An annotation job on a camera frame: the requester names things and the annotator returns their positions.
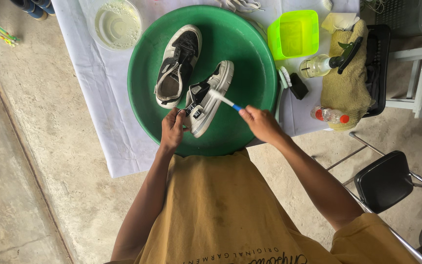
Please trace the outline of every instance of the black spray nozzle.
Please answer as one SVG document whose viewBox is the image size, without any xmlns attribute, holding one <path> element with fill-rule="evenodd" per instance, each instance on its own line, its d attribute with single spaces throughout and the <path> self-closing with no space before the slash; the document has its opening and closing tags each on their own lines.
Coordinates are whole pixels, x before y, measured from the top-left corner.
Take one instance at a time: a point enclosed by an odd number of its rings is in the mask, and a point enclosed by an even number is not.
<svg viewBox="0 0 422 264">
<path fill-rule="evenodd" d="M 350 42 L 349 44 L 338 42 L 338 45 L 342 47 L 344 51 L 341 56 L 330 58 L 330 61 L 328 62 L 330 67 L 333 69 L 338 67 L 338 74 L 342 74 L 346 66 L 348 66 L 351 60 L 355 57 L 362 40 L 363 37 L 358 37 L 355 42 Z"/>
</svg>

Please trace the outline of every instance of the folding chair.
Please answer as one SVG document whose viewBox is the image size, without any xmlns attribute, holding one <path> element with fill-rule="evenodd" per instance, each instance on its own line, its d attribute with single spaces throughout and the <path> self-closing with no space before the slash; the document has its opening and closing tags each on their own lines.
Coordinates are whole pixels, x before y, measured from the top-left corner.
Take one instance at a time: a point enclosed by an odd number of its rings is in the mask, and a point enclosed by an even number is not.
<svg viewBox="0 0 422 264">
<path fill-rule="evenodd" d="M 364 207 L 366 212 L 381 213 L 407 197 L 413 191 L 413 187 L 422 187 L 422 184 L 412 181 L 411 177 L 414 177 L 422 182 L 422 177 L 409 170 L 407 158 L 403 152 L 395 150 L 384 154 L 357 137 L 353 132 L 349 133 L 349 135 L 364 146 L 331 165 L 327 168 L 327 171 L 366 147 L 382 156 L 356 174 L 355 185 L 359 198 L 346 188 L 353 198 Z M 422 261 L 422 246 L 416 250 L 390 226 L 389 229 L 407 249 Z"/>
</svg>

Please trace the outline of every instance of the hand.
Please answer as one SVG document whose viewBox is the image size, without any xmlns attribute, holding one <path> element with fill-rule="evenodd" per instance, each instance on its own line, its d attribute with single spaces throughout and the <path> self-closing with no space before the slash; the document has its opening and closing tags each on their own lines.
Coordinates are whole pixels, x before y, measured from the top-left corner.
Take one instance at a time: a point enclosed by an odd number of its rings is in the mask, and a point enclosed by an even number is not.
<svg viewBox="0 0 422 264">
<path fill-rule="evenodd" d="M 166 150 L 175 150 L 180 145 L 183 139 L 183 132 L 188 131 L 188 128 L 183 128 L 183 119 L 185 118 L 185 110 L 177 112 L 177 107 L 170 110 L 170 112 L 162 120 L 162 137 L 160 139 L 160 146 Z"/>
<path fill-rule="evenodd" d="M 249 124 L 250 130 L 261 141 L 273 146 L 287 136 L 268 110 L 260 110 L 251 105 L 239 111 L 240 116 Z"/>
</svg>

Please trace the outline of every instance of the table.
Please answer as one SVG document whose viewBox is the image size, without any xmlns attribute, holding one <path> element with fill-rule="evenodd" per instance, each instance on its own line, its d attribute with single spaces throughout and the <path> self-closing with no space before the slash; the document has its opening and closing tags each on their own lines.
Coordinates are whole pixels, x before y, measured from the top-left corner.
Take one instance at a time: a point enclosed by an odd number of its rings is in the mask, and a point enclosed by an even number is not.
<svg viewBox="0 0 422 264">
<path fill-rule="evenodd" d="M 87 29 L 86 14 L 94 0 L 52 0 L 67 50 L 83 91 L 111 177 L 121 177 L 149 170 L 158 145 L 137 122 L 127 94 L 127 69 L 132 51 L 111 52 L 97 45 Z M 130 0 L 143 18 L 144 30 L 156 19 L 174 9 L 189 5 L 219 6 L 214 0 Z M 225 0 L 219 0 L 226 7 Z M 319 24 L 327 11 L 321 0 L 261 0 L 261 9 L 245 16 L 267 28 L 282 13 L 312 9 L 319 15 Z M 332 12 L 359 13 L 359 0 L 333 0 Z M 318 54 L 327 54 L 331 34 L 320 28 Z M 305 57 L 277 61 L 289 73 L 296 72 Z M 290 136 L 328 128 L 311 119 L 310 110 L 320 104 L 322 78 L 304 81 L 309 93 L 297 100 L 290 92 L 283 93 L 280 120 Z"/>
</svg>

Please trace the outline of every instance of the spray bottle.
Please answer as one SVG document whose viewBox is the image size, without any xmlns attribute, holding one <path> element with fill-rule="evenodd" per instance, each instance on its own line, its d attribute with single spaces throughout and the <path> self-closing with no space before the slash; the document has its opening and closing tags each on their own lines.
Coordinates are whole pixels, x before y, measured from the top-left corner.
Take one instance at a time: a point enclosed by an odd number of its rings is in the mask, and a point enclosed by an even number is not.
<svg viewBox="0 0 422 264">
<path fill-rule="evenodd" d="M 337 57 L 329 57 L 326 54 L 314 56 L 301 63 L 299 71 L 301 75 L 306 78 L 327 75 L 331 69 L 338 68 L 338 74 L 342 74 L 343 70 L 348 66 L 351 60 L 355 57 L 360 48 L 363 37 L 358 37 L 355 42 L 349 44 L 339 43 L 343 48 L 343 54 Z"/>
</svg>

